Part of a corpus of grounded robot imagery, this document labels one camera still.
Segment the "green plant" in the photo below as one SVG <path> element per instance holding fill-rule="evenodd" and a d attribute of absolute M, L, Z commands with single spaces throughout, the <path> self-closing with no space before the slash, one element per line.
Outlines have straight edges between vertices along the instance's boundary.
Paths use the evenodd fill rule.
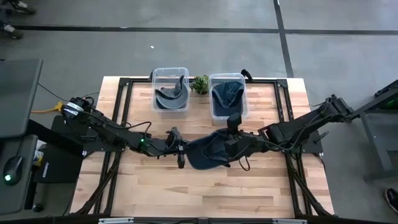
<path fill-rule="evenodd" d="M 195 77 L 193 83 L 191 83 L 189 87 L 191 90 L 195 90 L 195 92 L 204 95 L 209 90 L 209 77 L 207 75 Z"/>

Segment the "clear plastic bin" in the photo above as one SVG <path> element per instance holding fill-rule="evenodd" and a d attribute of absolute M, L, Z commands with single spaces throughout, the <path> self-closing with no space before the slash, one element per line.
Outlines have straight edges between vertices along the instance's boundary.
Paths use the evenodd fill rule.
<path fill-rule="evenodd" d="M 179 108 L 179 109 L 163 109 L 159 108 L 159 106 L 156 103 L 156 97 L 155 97 L 155 89 L 160 89 L 162 87 L 165 88 L 173 88 L 175 84 L 178 82 L 178 79 L 181 76 L 184 76 L 183 79 L 183 88 L 185 84 L 185 88 L 188 88 L 188 100 L 187 103 Z M 189 95 L 190 95 L 190 89 L 189 89 L 189 72 L 188 69 L 186 68 L 156 68 L 152 74 L 152 110 L 156 112 L 184 112 L 188 110 L 189 107 Z"/>
<path fill-rule="evenodd" d="M 244 86 L 244 92 L 242 95 L 242 120 L 244 118 L 247 118 L 249 115 L 249 103 L 248 103 L 248 98 L 247 98 L 247 93 L 246 93 L 246 83 L 244 81 L 244 76 L 241 75 L 240 73 L 225 73 L 225 74 L 212 74 L 209 76 L 209 97 L 210 97 L 210 114 L 211 117 L 213 118 L 213 124 L 214 125 L 226 125 L 226 120 L 229 118 L 229 116 L 216 116 L 214 112 L 214 105 L 213 105 L 213 96 L 212 96 L 212 91 L 214 86 L 225 83 L 225 82 L 230 82 L 230 81 L 236 81 L 240 82 Z"/>

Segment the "wooden table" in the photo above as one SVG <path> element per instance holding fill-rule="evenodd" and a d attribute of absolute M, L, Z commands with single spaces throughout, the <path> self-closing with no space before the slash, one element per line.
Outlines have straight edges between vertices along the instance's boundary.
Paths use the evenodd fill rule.
<path fill-rule="evenodd" d="M 119 78 L 104 77 L 99 94 L 97 109 L 109 118 L 112 117 Z M 294 116 L 297 118 L 310 111 L 304 81 L 301 78 L 288 78 L 287 81 Z M 240 129 L 256 132 L 263 126 L 279 122 L 272 85 L 248 84 L 247 91 L 249 118 L 240 125 Z M 118 123 L 124 108 L 124 97 Z M 131 124 L 152 121 L 149 133 L 154 137 L 165 138 L 165 132 L 173 126 L 178 127 L 188 140 L 222 128 L 212 124 L 208 95 L 190 93 L 188 116 L 180 119 L 168 119 L 153 112 L 151 98 L 150 84 L 134 84 L 127 121 Z M 135 130 L 143 131 L 145 128 L 143 126 Z M 84 160 L 71 212 L 78 210 L 97 187 L 103 157 L 103 152 L 96 152 Z M 178 169 L 174 156 L 157 160 L 126 150 L 119 167 L 112 216 L 294 217 L 283 154 L 257 153 L 249 158 L 249 162 L 249 172 L 242 170 L 238 162 L 233 162 L 229 169 L 219 167 L 200 171 L 193 169 L 188 162 L 184 169 Z M 319 158 L 305 154 L 303 164 L 309 189 L 325 209 L 333 213 L 325 171 Z M 300 188 L 297 189 L 300 208 L 304 211 L 302 192 Z M 103 207 L 108 189 L 105 192 Z"/>

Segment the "concrete floor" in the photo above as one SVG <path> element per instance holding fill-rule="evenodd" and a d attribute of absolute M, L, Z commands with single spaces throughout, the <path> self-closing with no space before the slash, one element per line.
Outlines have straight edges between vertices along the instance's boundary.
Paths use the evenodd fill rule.
<path fill-rule="evenodd" d="M 278 28 L 272 0 L 29 0 L 39 13 L 11 19 L 20 25 L 110 27 Z M 279 0 L 286 29 L 397 30 L 395 0 Z M 304 78 L 310 104 L 335 93 L 354 109 L 398 78 L 397 35 L 287 35 L 294 77 Z M 63 98 L 99 91 L 105 75 L 148 75 L 158 67 L 187 67 L 192 75 L 239 72 L 286 77 L 279 34 L 26 31 L 22 40 L 0 35 L 0 58 L 44 59 L 41 84 Z M 34 109 L 58 100 L 38 88 Z M 32 115 L 50 126 L 52 115 Z M 323 139 L 326 175 L 340 217 L 397 222 L 382 191 L 398 181 L 367 184 L 377 165 L 359 120 L 328 124 Z M 42 213 L 60 215 L 74 185 L 41 186 Z"/>

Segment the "shoe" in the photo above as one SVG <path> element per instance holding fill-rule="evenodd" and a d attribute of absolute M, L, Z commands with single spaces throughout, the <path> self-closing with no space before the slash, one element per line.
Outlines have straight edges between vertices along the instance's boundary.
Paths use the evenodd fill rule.
<path fill-rule="evenodd" d="M 0 31 L 3 31 L 5 34 L 14 39 L 21 39 L 24 36 L 24 33 L 20 30 L 13 28 L 10 24 L 4 23 L 2 27 L 0 27 Z"/>
<path fill-rule="evenodd" d="M 30 15 L 34 15 L 37 12 L 34 7 L 28 6 L 23 1 L 11 2 L 11 5 L 14 7 L 15 10 L 22 11 Z"/>
<path fill-rule="evenodd" d="M 387 189 L 384 192 L 384 196 L 386 197 L 387 203 L 389 206 L 398 213 L 398 192 L 394 189 Z"/>

